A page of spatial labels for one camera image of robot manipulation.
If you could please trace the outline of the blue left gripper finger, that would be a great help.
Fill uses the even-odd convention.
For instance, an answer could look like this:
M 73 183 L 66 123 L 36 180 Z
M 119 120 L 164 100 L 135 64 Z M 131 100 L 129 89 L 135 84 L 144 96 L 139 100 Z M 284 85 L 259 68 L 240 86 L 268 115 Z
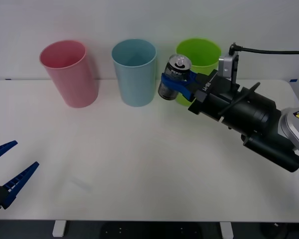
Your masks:
M 16 145 L 16 140 L 0 145 L 0 157 Z
M 39 163 L 34 162 L 3 186 L 0 186 L 0 209 L 7 209 L 12 204 L 12 202 L 16 199 L 17 194 L 36 171 L 38 166 Z

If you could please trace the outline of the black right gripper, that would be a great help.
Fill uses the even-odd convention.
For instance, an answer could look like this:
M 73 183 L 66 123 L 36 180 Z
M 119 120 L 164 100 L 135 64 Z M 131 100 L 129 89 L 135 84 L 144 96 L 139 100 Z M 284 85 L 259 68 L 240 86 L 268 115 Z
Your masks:
M 186 81 L 180 82 L 162 73 L 161 82 L 192 102 L 188 108 L 190 112 L 203 113 L 216 121 L 220 120 L 220 112 L 234 100 L 240 88 L 239 84 L 219 76 L 217 70 L 209 75 L 189 72 Z

